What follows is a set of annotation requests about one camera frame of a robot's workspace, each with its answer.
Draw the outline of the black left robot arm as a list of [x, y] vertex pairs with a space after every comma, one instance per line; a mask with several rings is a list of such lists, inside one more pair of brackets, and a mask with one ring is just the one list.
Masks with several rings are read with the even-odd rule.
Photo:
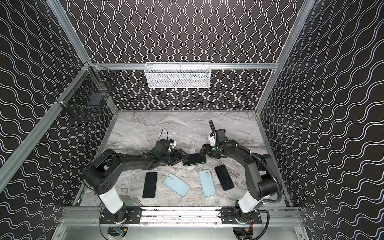
[[173, 166], [188, 158], [183, 150], [151, 150], [139, 155], [117, 153], [108, 149], [87, 165], [82, 173], [83, 180], [94, 190], [106, 209], [116, 214], [124, 208], [115, 184], [124, 171], [153, 170], [158, 166]]

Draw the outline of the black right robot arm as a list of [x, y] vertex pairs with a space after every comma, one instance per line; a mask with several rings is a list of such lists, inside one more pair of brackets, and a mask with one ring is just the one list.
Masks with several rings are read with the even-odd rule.
[[204, 144], [200, 153], [213, 158], [229, 157], [243, 166], [247, 192], [238, 200], [241, 213], [255, 211], [264, 203], [281, 202], [282, 187], [278, 177], [265, 160], [265, 157], [270, 155], [260, 155], [234, 143], [225, 143], [219, 147]]

